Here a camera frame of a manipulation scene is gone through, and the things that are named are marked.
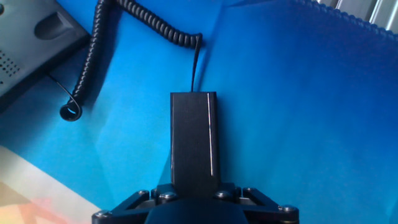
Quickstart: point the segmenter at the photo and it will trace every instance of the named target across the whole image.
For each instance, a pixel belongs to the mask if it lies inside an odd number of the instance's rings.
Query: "table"
[[[95,0],[58,1],[91,30]],[[139,1],[203,33],[195,88],[218,95],[223,181],[297,206],[302,223],[397,223],[397,36],[315,3],[239,2]],[[68,97],[48,78],[0,116],[2,156],[79,195],[69,204],[87,214],[170,182],[169,95],[190,89],[192,50],[113,20],[109,67],[78,121],[59,117]],[[52,71],[70,91],[85,50]]]

